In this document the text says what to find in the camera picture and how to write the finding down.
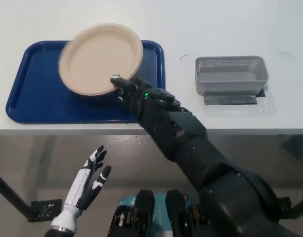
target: white table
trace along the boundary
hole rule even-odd
[[[0,0],[0,135],[145,133],[137,124],[22,125],[5,113],[28,46],[70,40],[104,22],[163,47],[167,90],[210,132],[303,134],[303,0]],[[266,97],[258,105],[204,106],[195,59],[235,55],[265,59]]]

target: gray floor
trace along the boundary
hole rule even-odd
[[[211,136],[231,160],[265,178],[278,196],[295,203],[303,197],[303,164],[280,144],[285,136]],[[149,136],[0,137],[0,175],[27,202],[65,198],[85,159],[98,145],[108,151],[109,180],[78,222],[77,236],[103,237],[118,201],[141,188],[154,193],[194,190]],[[282,224],[303,236],[303,217]],[[27,223],[0,195],[0,237],[43,236],[50,222]]]

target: table leg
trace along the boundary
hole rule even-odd
[[[61,199],[33,201],[31,206],[0,177],[0,194],[6,198],[29,222],[49,221],[61,212]]]

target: paper plate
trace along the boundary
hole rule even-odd
[[[130,79],[138,70],[143,48],[138,35],[119,24],[93,27],[69,42],[59,60],[63,83],[81,95],[102,95],[115,90],[112,75]]]

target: robotic hand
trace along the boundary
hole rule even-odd
[[[86,160],[79,170],[63,205],[63,210],[50,225],[45,237],[73,237],[77,231],[77,218],[86,210],[101,191],[111,167],[106,166],[97,180],[90,186],[89,181],[95,171],[103,166],[101,161],[106,151],[100,146]]]
[[[125,80],[116,75],[111,83],[120,89],[120,103],[135,113],[165,157],[197,190],[204,215],[218,236],[299,236],[278,224],[282,210],[272,188],[221,154],[208,140],[205,127],[173,95],[137,77]],[[176,216],[169,215],[176,237],[212,236],[198,231],[198,223],[192,227],[181,221],[183,212],[182,208]]]

